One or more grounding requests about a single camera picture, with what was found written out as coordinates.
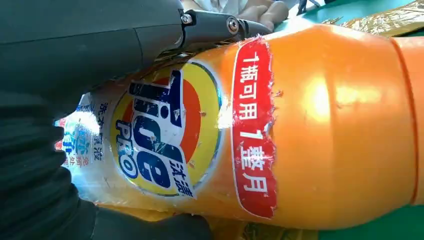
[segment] laundry detergent bottle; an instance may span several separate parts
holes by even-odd
[[[109,81],[58,120],[82,198],[340,229],[424,202],[424,38],[314,25]]]

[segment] green surface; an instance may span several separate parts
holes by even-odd
[[[319,240],[422,239],[424,239],[424,206],[404,207],[364,225],[319,233]]]
[[[306,23],[322,23],[327,19],[342,17],[337,24],[384,12],[413,2],[412,0],[336,0],[320,8],[288,19],[275,28],[276,32],[296,29]]]
[[[408,34],[403,35],[402,37],[418,37],[418,36],[424,36],[424,29],[421,28],[418,31],[410,32]]]

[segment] bottle label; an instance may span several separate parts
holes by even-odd
[[[271,54],[262,38],[254,38],[235,57],[231,144],[238,201],[263,218],[271,218],[277,206],[275,146],[268,135],[274,121],[271,87]]]
[[[84,94],[73,113],[54,123],[63,128],[63,139],[54,145],[66,153],[63,167],[72,171],[103,161],[108,106],[108,101],[96,104],[90,93]]]
[[[110,125],[111,150],[125,177],[156,196],[196,198],[219,160],[220,92],[216,76],[199,62],[131,82]]]

